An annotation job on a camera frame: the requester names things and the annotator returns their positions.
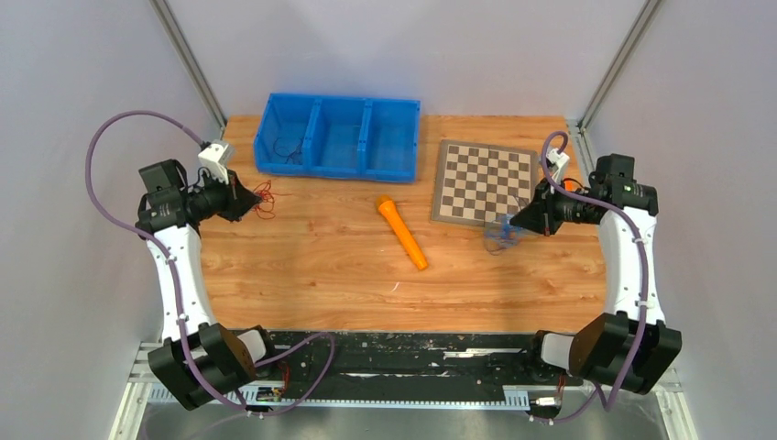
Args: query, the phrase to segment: orange tube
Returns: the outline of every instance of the orange tube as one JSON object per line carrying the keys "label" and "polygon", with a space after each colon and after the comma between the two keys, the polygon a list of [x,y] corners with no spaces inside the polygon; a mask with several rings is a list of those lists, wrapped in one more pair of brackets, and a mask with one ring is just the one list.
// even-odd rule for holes
{"label": "orange tube", "polygon": [[394,204],[394,201],[391,200],[391,197],[381,195],[375,201],[375,206],[378,208],[378,212],[386,217],[388,224],[391,225],[391,229],[394,230],[394,234],[397,235],[399,242],[405,247],[410,260],[415,263],[418,270],[428,268],[429,263],[426,262],[426,257],[423,256],[421,248],[418,247],[415,238],[413,238],[410,230],[408,230],[408,227],[405,225],[405,222],[402,221],[402,217],[399,216],[397,206]]}

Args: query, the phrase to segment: blue plastic container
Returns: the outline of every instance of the blue plastic container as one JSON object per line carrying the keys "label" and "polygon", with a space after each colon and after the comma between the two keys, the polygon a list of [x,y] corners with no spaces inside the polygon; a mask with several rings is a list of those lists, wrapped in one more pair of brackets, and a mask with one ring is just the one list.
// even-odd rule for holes
{"label": "blue plastic container", "polygon": [[414,182],[421,103],[273,93],[254,139],[260,171]]}

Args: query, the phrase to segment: checkered board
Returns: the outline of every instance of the checkered board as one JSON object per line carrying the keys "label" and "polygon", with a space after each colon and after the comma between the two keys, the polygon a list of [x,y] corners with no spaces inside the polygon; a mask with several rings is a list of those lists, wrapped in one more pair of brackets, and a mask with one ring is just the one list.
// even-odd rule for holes
{"label": "checkered board", "polygon": [[432,220],[484,226],[529,204],[535,151],[445,140],[440,146]]}

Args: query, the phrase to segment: wooden table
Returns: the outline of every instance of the wooden table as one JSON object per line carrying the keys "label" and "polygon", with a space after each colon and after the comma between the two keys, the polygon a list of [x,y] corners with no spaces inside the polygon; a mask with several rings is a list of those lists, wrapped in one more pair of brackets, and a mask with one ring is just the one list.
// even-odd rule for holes
{"label": "wooden table", "polygon": [[[566,224],[494,257],[482,229],[430,221],[440,142],[540,150],[561,117],[425,116],[410,185],[275,177],[257,172],[259,117],[233,116],[230,168],[253,189],[272,180],[275,214],[202,224],[213,311],[227,327],[444,332],[575,332],[599,315],[605,265],[596,228]],[[568,177],[580,175],[572,148]],[[389,194],[430,267],[418,271],[375,208]]]}

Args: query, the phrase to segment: white wall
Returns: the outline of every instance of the white wall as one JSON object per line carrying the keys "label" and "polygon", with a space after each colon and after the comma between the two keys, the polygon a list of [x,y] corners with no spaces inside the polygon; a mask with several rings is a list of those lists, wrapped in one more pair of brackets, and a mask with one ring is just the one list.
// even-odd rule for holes
{"label": "white wall", "polygon": [[581,116],[643,0],[169,0],[229,115],[271,92]]}
{"label": "white wall", "polygon": [[657,277],[703,439],[774,438],[777,4],[669,1],[590,130],[659,191]]}
{"label": "white wall", "polygon": [[[89,203],[87,144],[135,108],[217,129],[146,1],[4,1],[0,41],[0,438],[106,438],[161,300],[143,242]],[[138,168],[196,160],[186,136],[149,118],[119,123],[98,149],[97,194],[127,220]]]}

